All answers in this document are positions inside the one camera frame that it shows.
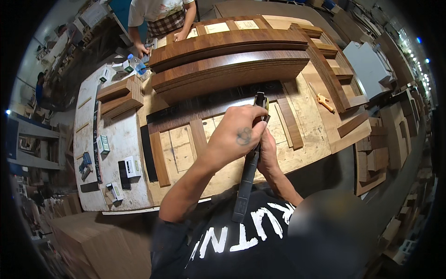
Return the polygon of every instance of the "wooden table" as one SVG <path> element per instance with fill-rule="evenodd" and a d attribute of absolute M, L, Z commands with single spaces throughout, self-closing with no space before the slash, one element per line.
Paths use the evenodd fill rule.
<path fill-rule="evenodd" d="M 89 152 L 90 155 L 93 154 L 93 100 L 95 100 L 96 89 L 99 84 L 99 75 L 104 67 L 110 67 L 110 65 L 102 66 L 81 84 L 74 122 L 74 158 L 82 155 L 85 151 Z M 118 78 L 115 76 L 113 81 L 107 81 L 104 86 L 121 79 L 122 77 Z M 316 92 L 308 86 L 310 82 Z M 342 139 L 340 138 L 337 128 L 361 113 L 364 108 L 360 107 L 340 116 L 337 113 L 332 114 L 328 112 L 326 108 L 317 103 L 317 93 L 325 96 L 329 95 L 324 82 L 311 63 L 304 68 L 295 80 L 283 81 L 282 85 L 304 143 L 304 147 L 296 151 L 289 148 L 284 128 L 281 124 L 278 111 L 276 110 L 276 104 L 271 103 L 269 107 L 271 118 L 268 123 L 268 128 L 276 139 L 277 159 L 284 173 L 292 172 L 330 154 L 336 153 L 370 134 L 370 124 L 366 121 Z M 137 111 L 127 111 L 113 120 L 99 118 L 98 133 L 108 136 L 111 150 L 107 156 L 101 156 L 99 160 L 104 181 L 103 184 L 100 184 L 101 188 L 104 188 L 105 184 L 110 182 L 116 183 L 121 187 L 117 162 L 127 156 L 139 155 L 141 164 L 143 164 L 143 170 L 145 170 L 140 127 L 146 125 L 146 116 L 148 114 L 166 108 L 167 104 L 152 90 L 150 79 L 144 81 L 143 86 L 145 90 L 143 107 Z M 91 100 L 86 102 L 81 108 L 78 108 L 89 97 L 91 97 Z M 209 140 L 222 117 L 216 116 L 203 119 L 203 127 L 207 140 Z M 87 122 L 89 123 L 87 126 L 79 132 L 75 132 Z M 161 133 L 161 142 L 172 185 L 189 169 L 196 157 L 189 138 L 189 125 Z M 86 193 L 81 191 L 81 184 L 96 181 L 94 171 L 87 177 L 85 182 L 81 180 L 81 174 L 78 171 L 81 163 L 82 159 L 75 159 L 74 164 L 79 197 L 82 207 L 86 211 L 137 211 L 157 207 L 161 204 L 163 197 L 171 188 L 171 186 L 161 188 L 158 182 L 150 183 L 147 174 L 144 173 L 143 177 L 131 180 L 132 189 L 130 191 L 123 191 L 124 200 L 122 204 L 118 207 L 113 205 L 109 208 L 105 204 L 102 191 Z M 243 164 L 244 159 L 240 158 L 217 172 L 212 177 L 201 198 L 209 198 L 238 184 L 240 182 Z M 264 180 L 263 176 L 259 172 L 256 172 L 255 180 L 260 179 Z"/>

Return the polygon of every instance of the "person's left hand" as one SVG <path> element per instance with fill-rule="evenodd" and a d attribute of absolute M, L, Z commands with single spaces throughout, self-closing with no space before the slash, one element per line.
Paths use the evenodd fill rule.
<path fill-rule="evenodd" d="M 186 39 L 188 32 L 181 31 L 180 33 L 176 33 L 174 36 L 174 42 L 182 41 Z"/>
<path fill-rule="evenodd" d="M 254 127 L 252 122 L 254 118 L 266 115 L 266 109 L 250 104 L 228 108 L 209 139 L 203 155 L 207 157 L 209 166 L 218 171 L 248 154 L 259 143 L 266 128 L 265 121 L 258 122 Z"/>

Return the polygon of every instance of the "plaid apron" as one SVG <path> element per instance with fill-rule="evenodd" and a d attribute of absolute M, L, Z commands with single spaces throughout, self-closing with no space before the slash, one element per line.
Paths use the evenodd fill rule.
<path fill-rule="evenodd" d="M 153 39 L 155 37 L 159 37 L 161 35 L 166 35 L 169 32 L 175 31 L 184 25 L 184 19 L 186 16 L 186 12 L 183 10 L 171 14 L 165 18 L 162 18 L 157 21 L 148 21 L 147 22 L 147 38 Z"/>

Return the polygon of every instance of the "white wall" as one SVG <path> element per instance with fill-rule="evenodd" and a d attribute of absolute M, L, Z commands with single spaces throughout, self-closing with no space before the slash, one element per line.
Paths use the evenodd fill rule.
<path fill-rule="evenodd" d="M 50 41 L 55 41 L 57 35 L 54 29 L 61 24 L 72 22 L 78 10 L 85 3 L 85 0 L 59 0 L 50 12 L 46 15 L 40 26 L 37 28 L 34 37 L 29 42 L 28 48 L 23 55 L 17 76 L 35 87 L 37 82 L 37 75 L 44 71 L 39 60 L 37 60 L 37 47 L 39 42 L 45 43 L 45 37 L 49 36 Z M 34 90 L 16 79 L 14 87 L 12 88 L 11 101 L 26 104 L 32 98 Z"/>

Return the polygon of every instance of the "person's right hand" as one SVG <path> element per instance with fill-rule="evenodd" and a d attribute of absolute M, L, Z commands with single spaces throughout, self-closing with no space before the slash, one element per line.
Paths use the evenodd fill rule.
<path fill-rule="evenodd" d="M 262 134 L 260 140 L 262 149 L 260 152 L 260 160 L 257 164 L 257 169 L 265 177 L 272 173 L 280 171 L 279 162 L 277 161 L 277 147 L 276 140 L 269 132 L 268 128 Z"/>
<path fill-rule="evenodd" d="M 259 143 L 266 127 L 265 121 L 259 121 L 254 127 L 252 122 L 267 114 L 266 109 L 250 104 L 228 108 L 204 152 L 208 167 L 218 171 L 248 154 Z"/>
<path fill-rule="evenodd" d="M 137 44 L 135 46 L 136 46 L 136 49 L 138 50 L 138 57 L 139 57 L 139 59 L 143 58 L 143 54 L 147 54 L 147 55 L 150 54 L 150 49 L 148 47 L 147 48 L 144 47 L 143 44 Z"/>

